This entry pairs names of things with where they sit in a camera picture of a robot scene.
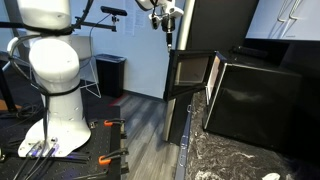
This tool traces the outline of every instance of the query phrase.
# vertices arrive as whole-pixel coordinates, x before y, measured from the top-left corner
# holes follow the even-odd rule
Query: white cabinet
[[[246,38],[320,40],[319,0],[260,0]]]
[[[298,0],[281,39],[320,40],[320,1]]]

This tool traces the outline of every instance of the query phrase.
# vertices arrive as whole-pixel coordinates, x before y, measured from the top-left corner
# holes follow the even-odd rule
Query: gray floor
[[[179,147],[162,140],[166,104],[127,95],[116,105],[126,120],[130,173],[127,180],[174,179]]]

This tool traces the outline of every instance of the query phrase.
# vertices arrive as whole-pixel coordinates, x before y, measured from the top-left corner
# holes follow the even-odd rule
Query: granite countertop
[[[204,92],[193,98],[186,178],[190,180],[320,179],[320,168],[202,129]]]

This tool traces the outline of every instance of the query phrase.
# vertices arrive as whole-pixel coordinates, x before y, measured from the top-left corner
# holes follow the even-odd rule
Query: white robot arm
[[[153,29],[158,29],[161,24],[162,30],[167,35],[168,51],[172,46],[172,31],[175,30],[175,19],[183,15],[183,11],[175,6],[175,0],[136,0],[142,10],[148,11],[153,9],[153,13],[149,15],[149,19]],[[162,15],[155,13],[155,8],[160,6]]]
[[[143,10],[154,9],[149,16],[153,28],[157,29],[162,24],[162,29],[167,33],[168,47],[171,48],[175,18],[183,15],[183,11],[175,7],[175,0],[136,1]],[[92,3],[93,0],[88,0],[83,17]],[[18,154],[26,157],[41,142],[43,150],[38,156],[46,156],[54,148],[52,156],[64,157],[82,146],[91,135],[83,115],[79,58],[70,45],[69,35],[73,28],[70,2],[18,0],[18,6],[27,34],[36,37],[29,41],[29,60],[36,84],[44,91],[41,93],[45,109],[48,109],[44,119],[27,132]],[[157,6],[162,8],[163,15],[155,14]],[[21,43],[22,39],[14,38],[10,41],[9,54],[12,54],[13,47]]]

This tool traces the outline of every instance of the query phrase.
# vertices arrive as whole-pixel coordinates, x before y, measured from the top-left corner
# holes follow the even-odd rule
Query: trash can
[[[120,97],[123,94],[126,58],[109,54],[98,54],[95,58],[101,94]]]

